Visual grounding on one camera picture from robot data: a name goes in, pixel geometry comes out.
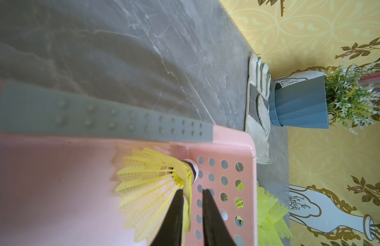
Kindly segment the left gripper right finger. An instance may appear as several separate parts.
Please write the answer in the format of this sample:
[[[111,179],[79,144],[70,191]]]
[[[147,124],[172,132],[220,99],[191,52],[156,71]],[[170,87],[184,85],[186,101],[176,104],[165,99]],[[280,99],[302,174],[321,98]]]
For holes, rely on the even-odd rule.
[[[209,189],[202,192],[202,221],[205,246],[235,246]]]

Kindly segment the pink plastic storage basket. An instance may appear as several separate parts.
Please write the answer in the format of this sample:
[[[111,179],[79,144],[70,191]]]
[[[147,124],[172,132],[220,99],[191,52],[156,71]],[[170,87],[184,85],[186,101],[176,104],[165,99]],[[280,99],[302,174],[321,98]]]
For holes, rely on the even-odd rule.
[[[117,172],[133,149],[193,160],[191,229],[203,245],[209,189],[236,245],[257,244],[249,134],[175,115],[0,81],[0,246],[145,246],[124,227]]]

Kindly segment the yellow shuttlecock four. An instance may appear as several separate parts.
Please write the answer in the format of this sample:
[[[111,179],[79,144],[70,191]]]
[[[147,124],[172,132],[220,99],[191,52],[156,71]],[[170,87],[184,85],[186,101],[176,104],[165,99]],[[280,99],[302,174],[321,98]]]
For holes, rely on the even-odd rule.
[[[293,238],[284,220],[289,208],[259,185],[257,185],[257,211],[259,246],[282,246],[282,239]]]

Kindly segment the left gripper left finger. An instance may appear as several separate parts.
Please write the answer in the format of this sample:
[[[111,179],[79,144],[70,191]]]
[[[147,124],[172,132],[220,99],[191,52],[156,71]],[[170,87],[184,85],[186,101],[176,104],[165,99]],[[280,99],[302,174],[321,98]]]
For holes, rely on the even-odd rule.
[[[184,196],[176,191],[163,223],[151,246],[180,246],[182,243]]]

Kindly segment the yellow shuttlecock one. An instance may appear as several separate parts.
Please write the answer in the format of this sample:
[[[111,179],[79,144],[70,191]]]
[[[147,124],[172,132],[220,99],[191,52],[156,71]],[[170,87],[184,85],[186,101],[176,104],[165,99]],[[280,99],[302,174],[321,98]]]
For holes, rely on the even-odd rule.
[[[198,165],[191,159],[179,160],[155,150],[133,149],[123,158],[124,167],[115,192],[121,197],[119,211],[126,216],[124,227],[134,229],[136,243],[150,245],[156,237],[175,193],[183,191],[181,238],[191,229],[192,185],[199,177]]]

